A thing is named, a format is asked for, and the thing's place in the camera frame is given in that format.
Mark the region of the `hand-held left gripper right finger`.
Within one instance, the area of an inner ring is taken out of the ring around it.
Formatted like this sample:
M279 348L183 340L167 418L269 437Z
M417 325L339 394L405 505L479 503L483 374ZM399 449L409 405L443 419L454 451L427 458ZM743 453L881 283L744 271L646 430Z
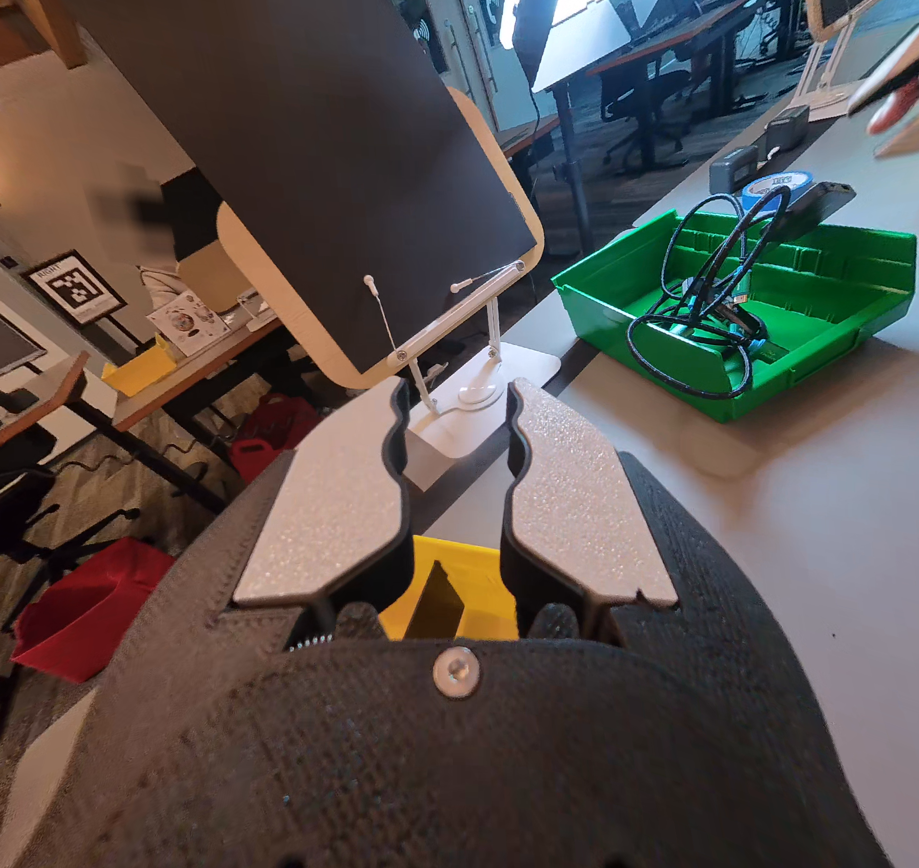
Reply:
M519 630L566 606L579 630L605 611L679 598L625 466L589 420L526 378L507 389L508 468L500 573Z

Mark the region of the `printed booklet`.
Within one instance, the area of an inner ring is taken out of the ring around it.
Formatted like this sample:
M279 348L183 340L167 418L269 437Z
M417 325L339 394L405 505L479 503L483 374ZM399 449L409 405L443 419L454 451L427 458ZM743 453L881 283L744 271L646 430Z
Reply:
M178 294L147 319L185 357L207 350L231 333L224 320L191 291Z

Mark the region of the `black bin divider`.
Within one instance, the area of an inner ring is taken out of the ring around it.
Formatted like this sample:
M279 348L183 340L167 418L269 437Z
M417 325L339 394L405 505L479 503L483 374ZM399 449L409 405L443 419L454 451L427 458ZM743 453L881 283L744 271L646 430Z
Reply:
M465 613L465 603L449 580L438 560L412 613L403 641L453 640Z

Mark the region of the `brown desk black legs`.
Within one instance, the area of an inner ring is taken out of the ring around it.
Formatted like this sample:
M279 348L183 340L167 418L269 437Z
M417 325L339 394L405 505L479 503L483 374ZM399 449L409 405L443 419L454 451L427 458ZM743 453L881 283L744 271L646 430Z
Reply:
M168 482L178 494L190 497L208 512L219 514L226 507L224 499L132 434L131 428L154 411L161 410L197 443L229 465L224 440L198 424L197 415L254 375L272 384L281 383L283 391L290 390L312 401L314 394L302 375L316 371L317 367L307 356L290 360L289 349L295 343L293 335L279 319L253 332L243 324L221 343L190 357L171 374L122 400L113 417L90 405L79 387L75 387L67 398L65 407L126 451L132 460Z

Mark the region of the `person's right hand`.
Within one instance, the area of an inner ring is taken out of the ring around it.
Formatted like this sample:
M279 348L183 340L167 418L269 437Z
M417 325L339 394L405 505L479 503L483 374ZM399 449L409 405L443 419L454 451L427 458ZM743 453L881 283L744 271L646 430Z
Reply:
M918 100L918 81L910 81L892 92L867 126L870 136L882 134L899 123Z

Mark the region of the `blue tape roll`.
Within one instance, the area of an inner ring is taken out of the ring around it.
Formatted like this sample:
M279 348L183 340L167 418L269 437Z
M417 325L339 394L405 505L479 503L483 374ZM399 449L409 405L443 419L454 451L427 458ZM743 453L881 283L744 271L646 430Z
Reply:
M745 211L749 211L758 202L768 198L773 189L787 186L790 189L788 204L794 204L813 185L812 173L806 171L787 171L770 173L752 181L741 190L741 204Z

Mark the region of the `small yellow bin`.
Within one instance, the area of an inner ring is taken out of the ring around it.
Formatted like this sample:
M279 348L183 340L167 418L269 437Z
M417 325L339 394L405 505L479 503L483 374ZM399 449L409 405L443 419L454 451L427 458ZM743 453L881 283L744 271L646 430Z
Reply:
M102 382L132 398L152 384L170 376L178 367L170 343L156 334L149 347L143 348L126 364L116 367L106 364Z

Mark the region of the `yellow plastic bin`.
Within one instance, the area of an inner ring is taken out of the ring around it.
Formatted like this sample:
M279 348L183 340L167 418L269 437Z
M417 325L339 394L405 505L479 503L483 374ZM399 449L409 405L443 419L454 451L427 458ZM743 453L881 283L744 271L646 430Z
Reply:
M403 640L408 622L438 560L465 603L465 613L455 640L511 641L518 638L516 602L504 586L500 556L495 549L414 537L415 574L408 589L379 616L391 640Z

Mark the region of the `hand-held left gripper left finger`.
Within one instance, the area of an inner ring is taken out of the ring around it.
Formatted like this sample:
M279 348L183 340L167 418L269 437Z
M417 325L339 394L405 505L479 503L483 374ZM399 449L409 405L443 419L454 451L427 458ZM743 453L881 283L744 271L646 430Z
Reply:
M407 382L387 378L301 441L235 605L338 612L360 601L383 612L408 590L415 574L403 479L409 413Z

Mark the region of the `framed marker sign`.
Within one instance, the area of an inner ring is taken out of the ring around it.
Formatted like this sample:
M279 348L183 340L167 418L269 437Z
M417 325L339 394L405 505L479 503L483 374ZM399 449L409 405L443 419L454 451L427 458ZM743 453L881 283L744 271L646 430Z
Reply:
M25 269L22 278L77 329L107 319L128 305L76 250Z

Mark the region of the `dark tablet screen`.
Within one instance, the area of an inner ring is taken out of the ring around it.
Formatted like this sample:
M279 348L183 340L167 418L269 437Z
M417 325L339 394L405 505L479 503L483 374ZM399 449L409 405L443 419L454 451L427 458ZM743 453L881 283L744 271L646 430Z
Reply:
M1 317L1 370L4 375L47 355L47 350Z

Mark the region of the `white folding board stand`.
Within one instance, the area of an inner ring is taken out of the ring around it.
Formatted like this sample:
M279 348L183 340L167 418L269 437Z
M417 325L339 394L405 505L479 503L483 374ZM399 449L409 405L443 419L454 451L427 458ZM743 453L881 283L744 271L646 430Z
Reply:
M419 333L397 345L381 294L371 275L363 277L381 312L391 351L384 362L388 372L408 369L420 396L411 410L406 436L406 474L410 483L427 491L458 461L472 455L503 424L508 385L525 378L541 386L560 369L560 358L540 350L502 341L499 295L531 269L526 258L450 285L450 293L466 293ZM420 358L448 333L484 310L487 344L460 369L433 389L420 369Z

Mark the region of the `black square usb hub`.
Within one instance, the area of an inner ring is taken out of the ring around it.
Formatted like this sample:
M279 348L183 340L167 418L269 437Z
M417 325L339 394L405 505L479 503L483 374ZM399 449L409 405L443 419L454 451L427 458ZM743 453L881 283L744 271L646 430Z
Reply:
M780 186L768 198L745 211L739 196L709 195L698 202L681 219L672 234L661 266L661 293L671 297L685 297L692 320L708 317L712 307L723 300L735 299L748 293L749 276L755 262L770 245L793 242L815 230L824 219L850 203L856 192L850 186L834 182L813 184L798 200L788 204L790 189ZM731 207L736 218L735 227L716 248L702 268L681 288L671 288L667 274L670 256L686 224L702 208L714 203Z

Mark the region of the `small dark grey device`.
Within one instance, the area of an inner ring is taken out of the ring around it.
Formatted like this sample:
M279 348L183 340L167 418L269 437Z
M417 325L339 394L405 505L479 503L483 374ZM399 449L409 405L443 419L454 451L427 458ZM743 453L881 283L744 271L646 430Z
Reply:
M764 153L771 159L777 153L796 149L806 138L810 125L810 106L788 107L773 118L764 130Z
M752 182L759 169L759 150L751 144L731 150L709 164L708 191L733 196Z

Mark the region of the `green plastic bin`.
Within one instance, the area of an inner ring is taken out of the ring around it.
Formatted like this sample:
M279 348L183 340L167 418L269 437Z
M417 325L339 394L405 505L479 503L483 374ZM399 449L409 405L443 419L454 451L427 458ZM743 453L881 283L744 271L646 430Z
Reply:
M656 378L631 353L629 324L663 294L661 266L681 216L670 210L552 278L579 338L718 423L740 419L862 345L906 316L913 300L916 238L911 234L821 224L796 242L770 245L754 265L743 307L764 322L773 363L752 359L752 383L732 400L701 399ZM682 293L737 219L706 208L688 220L666 279ZM641 324L633 334L642 357L670 378L715 394L738 389L742 358L699 333L674 335Z

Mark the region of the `red bag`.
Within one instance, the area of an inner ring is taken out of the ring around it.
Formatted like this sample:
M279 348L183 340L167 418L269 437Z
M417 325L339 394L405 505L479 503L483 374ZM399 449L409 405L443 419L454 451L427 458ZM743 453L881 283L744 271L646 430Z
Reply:
M267 393L232 440L231 464L249 485L280 454L296 448L322 420L303 397Z
M11 662L74 684L96 676L175 563L129 537L89 557L17 618Z

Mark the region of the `wooden office desk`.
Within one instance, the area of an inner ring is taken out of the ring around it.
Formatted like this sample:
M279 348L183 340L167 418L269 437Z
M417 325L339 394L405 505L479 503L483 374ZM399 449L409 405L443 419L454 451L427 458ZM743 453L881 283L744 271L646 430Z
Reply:
M736 65L748 62L747 58L737 57L737 37L759 12L776 9L779 12L778 56L786 57L794 45L794 27L789 25L792 2L719 0L718 5L701 9L694 18L686 17L600 59L586 70L586 75L600 79L600 73L605 70L638 62L647 65L650 78L672 70L687 70L691 83L682 93L686 93L688 99L699 86L708 83L704 120L748 111L764 99L764 94L743 96L736 93Z

